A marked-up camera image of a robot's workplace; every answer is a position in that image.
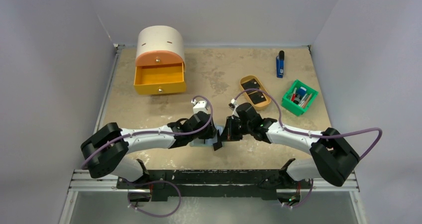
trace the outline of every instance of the wall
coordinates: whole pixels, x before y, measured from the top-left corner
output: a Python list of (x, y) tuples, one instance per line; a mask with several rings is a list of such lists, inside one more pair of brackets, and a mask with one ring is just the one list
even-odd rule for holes
[(1, 223), (57, 223), (114, 47), (90, 0), (0, 0)]
[(169, 25), (186, 45), (298, 46), (315, 41), (337, 0), (92, 0), (114, 43)]
[[(332, 124), (379, 126), (357, 177), (370, 223), (420, 223), (422, 0), (339, 0), (313, 48)], [(348, 139), (363, 153), (375, 134)]]

